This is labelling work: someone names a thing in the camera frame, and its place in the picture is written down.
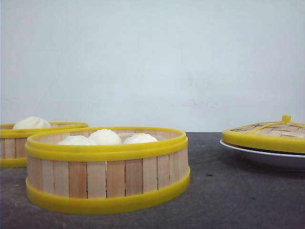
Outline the woven bamboo steamer lid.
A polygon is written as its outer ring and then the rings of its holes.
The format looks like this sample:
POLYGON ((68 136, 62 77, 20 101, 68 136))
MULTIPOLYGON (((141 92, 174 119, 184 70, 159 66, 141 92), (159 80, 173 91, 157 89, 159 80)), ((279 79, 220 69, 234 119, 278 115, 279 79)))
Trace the woven bamboo steamer lid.
POLYGON ((305 153, 305 125, 285 114, 281 121, 260 122, 222 132, 222 141, 234 146, 288 153, 305 153))

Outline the bamboo steamer basket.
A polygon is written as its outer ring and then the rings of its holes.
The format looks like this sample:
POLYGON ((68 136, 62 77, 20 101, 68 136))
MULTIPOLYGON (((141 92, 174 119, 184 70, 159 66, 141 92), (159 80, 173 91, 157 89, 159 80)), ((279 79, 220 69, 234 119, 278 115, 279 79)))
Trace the bamboo steamer basket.
POLYGON ((34 129, 13 129, 12 124, 0 125, 0 167, 15 168, 27 166, 25 144, 31 135, 54 130, 75 129, 88 127, 83 122, 51 122, 50 127, 34 129))
POLYGON ((152 143, 62 146, 68 136, 89 136, 97 127, 36 134, 27 139, 28 199, 53 211, 112 214, 160 205, 190 183, 188 138, 180 130, 113 127, 122 138, 150 134, 152 143))

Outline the right bun in front basket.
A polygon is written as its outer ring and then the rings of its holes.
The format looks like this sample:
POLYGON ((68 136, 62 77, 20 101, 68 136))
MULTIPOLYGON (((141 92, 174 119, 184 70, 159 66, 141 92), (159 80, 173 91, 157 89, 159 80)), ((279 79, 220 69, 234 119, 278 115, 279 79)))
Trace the right bun in front basket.
POLYGON ((123 144, 141 144, 141 143, 151 143, 157 141, 158 140, 150 134, 136 133, 126 138, 123 144))

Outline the bun in basket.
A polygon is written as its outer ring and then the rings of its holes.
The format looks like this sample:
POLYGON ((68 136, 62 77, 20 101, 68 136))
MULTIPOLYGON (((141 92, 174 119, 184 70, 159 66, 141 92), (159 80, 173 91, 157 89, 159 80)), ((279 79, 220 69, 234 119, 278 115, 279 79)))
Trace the bun in basket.
POLYGON ((30 116, 15 123, 12 129, 38 129, 49 127, 51 127, 51 124, 47 120, 37 116, 30 116))
POLYGON ((141 143, 151 143, 157 141, 158 140, 150 134, 136 133, 126 138, 123 144, 141 144, 141 143))
POLYGON ((63 139, 58 145, 66 146, 96 146, 96 142, 83 135, 71 135, 63 139))
POLYGON ((90 134, 89 139, 94 141, 97 145, 120 145, 122 140, 118 134, 110 129, 97 130, 90 134))

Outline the middle bun in front basket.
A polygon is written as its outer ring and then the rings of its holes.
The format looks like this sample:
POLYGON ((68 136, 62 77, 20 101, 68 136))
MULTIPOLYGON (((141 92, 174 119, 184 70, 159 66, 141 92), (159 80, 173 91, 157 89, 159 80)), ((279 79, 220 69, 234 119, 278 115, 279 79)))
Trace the middle bun in front basket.
POLYGON ((118 134, 110 129, 97 130, 90 134, 89 139, 94 141, 97 145, 120 145, 122 140, 118 134))

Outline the left bun in front basket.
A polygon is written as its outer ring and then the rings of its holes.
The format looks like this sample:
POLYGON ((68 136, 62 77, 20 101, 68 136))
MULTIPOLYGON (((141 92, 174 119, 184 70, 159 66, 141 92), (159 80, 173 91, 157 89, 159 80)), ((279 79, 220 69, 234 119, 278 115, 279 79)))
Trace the left bun in front basket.
POLYGON ((83 135, 71 135, 63 139, 58 145, 66 146, 96 146, 96 142, 83 135))

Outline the white plate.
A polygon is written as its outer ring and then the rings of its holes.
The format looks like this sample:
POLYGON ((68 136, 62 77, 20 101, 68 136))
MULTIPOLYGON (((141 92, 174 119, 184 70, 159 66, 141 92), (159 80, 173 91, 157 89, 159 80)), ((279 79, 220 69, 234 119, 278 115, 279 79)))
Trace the white plate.
POLYGON ((233 146, 220 140, 220 144, 241 152, 241 155, 253 163, 274 167, 278 169, 290 171, 304 171, 305 170, 305 156, 288 154, 286 152, 267 152, 255 150, 253 148, 245 148, 241 146, 233 146))

